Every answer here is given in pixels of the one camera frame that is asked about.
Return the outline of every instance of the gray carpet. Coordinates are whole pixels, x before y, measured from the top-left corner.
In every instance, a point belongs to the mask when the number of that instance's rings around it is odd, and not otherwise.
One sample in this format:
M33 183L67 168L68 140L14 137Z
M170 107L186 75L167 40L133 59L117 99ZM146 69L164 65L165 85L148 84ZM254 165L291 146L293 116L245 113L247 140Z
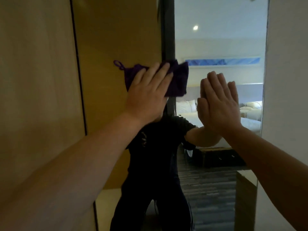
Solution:
M195 231L234 230L236 171L246 167L202 168L178 152L182 190L192 210Z

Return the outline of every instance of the black pants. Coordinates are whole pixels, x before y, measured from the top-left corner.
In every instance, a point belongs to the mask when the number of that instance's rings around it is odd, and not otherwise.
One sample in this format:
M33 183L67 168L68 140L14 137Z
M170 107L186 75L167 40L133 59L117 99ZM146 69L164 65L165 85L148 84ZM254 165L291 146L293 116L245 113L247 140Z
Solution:
M162 230L191 230L190 209L179 182L171 180L159 184L143 184L127 178L117 204L110 231L139 231L145 212L156 200Z

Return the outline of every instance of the forearm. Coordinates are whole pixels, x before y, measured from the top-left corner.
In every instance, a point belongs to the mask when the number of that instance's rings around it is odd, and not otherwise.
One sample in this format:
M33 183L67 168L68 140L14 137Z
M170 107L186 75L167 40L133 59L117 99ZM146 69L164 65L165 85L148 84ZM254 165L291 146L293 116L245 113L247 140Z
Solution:
M246 128L224 138L256 174L279 212L294 228L306 230L308 166Z
M82 214L140 128L122 114L34 172L0 211L0 230L52 230L54 221Z
M221 140L221 136L203 126L191 129L185 139L198 147L212 147Z

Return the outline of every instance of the blue painting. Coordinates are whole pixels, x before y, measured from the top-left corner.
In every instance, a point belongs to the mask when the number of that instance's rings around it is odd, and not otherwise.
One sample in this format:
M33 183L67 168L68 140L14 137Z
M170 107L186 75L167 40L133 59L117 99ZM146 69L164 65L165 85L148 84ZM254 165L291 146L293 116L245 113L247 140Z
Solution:
M260 58L187 59L189 66L243 66L256 65Z

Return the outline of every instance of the printed logo on shirt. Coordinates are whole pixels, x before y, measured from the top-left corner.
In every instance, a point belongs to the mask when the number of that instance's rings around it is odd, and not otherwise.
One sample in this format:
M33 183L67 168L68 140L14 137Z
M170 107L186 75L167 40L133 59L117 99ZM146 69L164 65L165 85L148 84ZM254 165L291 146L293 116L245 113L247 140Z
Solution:
M145 145L147 144L147 136L143 131L141 132L141 134L143 135L143 138L141 138L142 146L145 147Z

